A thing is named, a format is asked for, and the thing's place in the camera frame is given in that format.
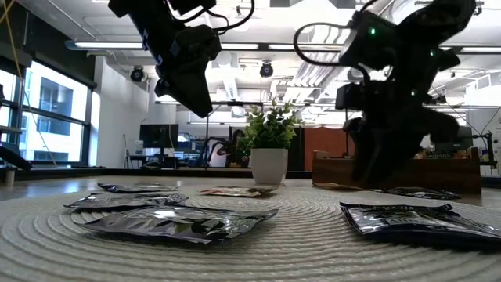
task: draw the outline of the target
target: round rope mat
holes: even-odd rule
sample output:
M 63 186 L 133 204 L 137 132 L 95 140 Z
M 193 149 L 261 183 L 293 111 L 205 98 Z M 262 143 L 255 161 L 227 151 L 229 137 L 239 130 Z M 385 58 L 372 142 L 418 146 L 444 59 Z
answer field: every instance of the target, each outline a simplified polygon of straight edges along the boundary
M 264 210 L 274 218 L 222 244 L 146 243 L 103 236 L 73 224 L 106 213 L 63 208 L 88 193 L 0 202 L 0 281 L 501 280 L 501 255 L 436 251 L 363 240 L 339 201 L 426 204 L 370 192 L 288 188 L 265 199 L 196 196 L 188 205 Z M 454 204 L 462 215 L 499 227 L 501 213 Z

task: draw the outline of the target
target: reflective packaging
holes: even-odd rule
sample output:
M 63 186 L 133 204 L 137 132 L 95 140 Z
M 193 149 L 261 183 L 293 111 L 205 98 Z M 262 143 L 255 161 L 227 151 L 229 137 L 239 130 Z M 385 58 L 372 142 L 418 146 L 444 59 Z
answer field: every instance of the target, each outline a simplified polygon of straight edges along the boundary
M 277 190 L 279 186 L 270 187 L 241 187 L 241 186 L 218 186 L 200 191 L 203 195 L 233 196 L 233 197 L 259 197 Z
M 278 212 L 230 211 L 210 208 L 163 206 L 108 215 L 85 224 L 90 230 L 125 233 L 142 237 L 169 237 L 208 244 L 246 233 Z
M 80 199 L 73 204 L 65 205 L 67 208 L 143 208 L 149 206 L 181 204 L 188 199 L 180 193 L 172 194 L 100 194 L 91 193 L 89 196 Z
M 397 187 L 394 189 L 386 190 L 385 193 L 434 200 L 458 200 L 461 198 L 460 196 L 448 191 L 435 191 L 421 187 Z
M 171 192 L 179 188 L 179 185 L 177 184 L 165 185 L 156 183 L 154 184 L 136 183 L 132 185 L 98 183 L 98 186 L 112 193 Z
M 441 207 L 340 203 L 350 225 L 364 237 L 437 247 L 482 248 L 501 245 L 501 231 Z

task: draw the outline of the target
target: yellow cable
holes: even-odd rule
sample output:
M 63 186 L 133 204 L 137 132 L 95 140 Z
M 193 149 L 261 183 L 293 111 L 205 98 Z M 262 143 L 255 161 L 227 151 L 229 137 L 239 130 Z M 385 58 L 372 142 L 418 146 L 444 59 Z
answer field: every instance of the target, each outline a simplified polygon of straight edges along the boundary
M 10 27 L 10 20 L 9 20 L 9 10 L 12 7 L 12 5 L 14 4 L 15 1 L 16 0 L 12 0 L 10 2 L 9 6 L 7 6 L 7 4 L 5 3 L 5 0 L 4 0 L 4 2 L 3 2 L 3 8 L 4 8 L 5 12 L 4 12 L 2 18 L 0 18 L 0 24 L 2 24 L 2 21 L 4 19 L 7 20 L 7 29 L 9 30 L 9 37 L 10 37 L 10 46 L 13 49 L 14 62 L 16 63 L 17 73 L 19 75 L 19 78 L 21 80 L 21 85 L 22 85 L 22 84 L 24 84 L 23 72 L 21 71 L 21 67 L 20 67 L 20 64 L 19 64 L 19 59 L 17 58 L 16 45 L 14 43 L 13 30 Z M 31 105 L 30 105 L 30 97 L 29 96 L 26 98 L 26 101 L 28 102 L 28 107 L 30 108 L 30 110 L 32 110 L 31 109 Z M 33 118 L 34 124 L 37 127 L 37 131 L 38 131 L 38 123 L 37 123 L 36 118 L 34 118 L 33 111 L 31 111 L 31 116 Z M 58 168 L 56 160 L 54 159 L 54 157 L 52 155 L 52 152 L 49 150 L 49 148 L 47 147 L 47 144 L 45 143 L 44 136 L 41 134 L 40 131 L 38 131 L 38 134 L 40 135 L 41 141 L 44 143 L 44 146 L 47 149 L 47 152 L 49 152 L 49 156 L 51 157 L 52 162 L 54 163 L 54 165 L 56 166 L 56 168 Z
M 11 5 L 15 1 L 16 0 L 13 0 L 12 2 L 10 2 L 9 7 L 7 7 L 7 4 L 5 3 L 5 0 L 4 0 L 3 8 L 5 9 L 5 13 L 3 14 L 3 17 L 0 19 L 0 24 L 2 24 L 3 19 L 7 19 L 7 29 L 9 30 L 10 46 L 13 48 L 14 62 L 16 62 L 17 74 L 19 75 L 21 80 L 23 80 L 23 72 L 21 71 L 21 68 L 19 66 L 19 59 L 17 58 L 16 46 L 14 44 L 13 30 L 10 27 L 10 20 L 9 20 L 9 8 L 12 7 Z

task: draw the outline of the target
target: white flower pot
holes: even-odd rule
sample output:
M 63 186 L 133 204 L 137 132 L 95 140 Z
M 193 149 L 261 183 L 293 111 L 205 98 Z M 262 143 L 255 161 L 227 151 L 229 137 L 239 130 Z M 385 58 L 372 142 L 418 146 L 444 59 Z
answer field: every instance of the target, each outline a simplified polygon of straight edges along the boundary
M 287 174 L 285 149 L 252 149 L 252 176 L 257 184 L 280 184 Z

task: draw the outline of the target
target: wooden box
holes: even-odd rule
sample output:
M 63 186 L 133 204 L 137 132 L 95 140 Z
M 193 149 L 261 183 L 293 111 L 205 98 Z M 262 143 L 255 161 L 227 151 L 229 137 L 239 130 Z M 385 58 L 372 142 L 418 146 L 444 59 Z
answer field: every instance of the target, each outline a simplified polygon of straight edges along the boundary
M 478 148 L 470 148 L 468 156 L 468 159 L 411 160 L 389 179 L 369 186 L 351 179 L 353 159 L 332 158 L 329 153 L 316 151 L 313 159 L 312 180 L 317 186 L 337 184 L 361 189 L 423 187 L 458 194 L 481 194 Z

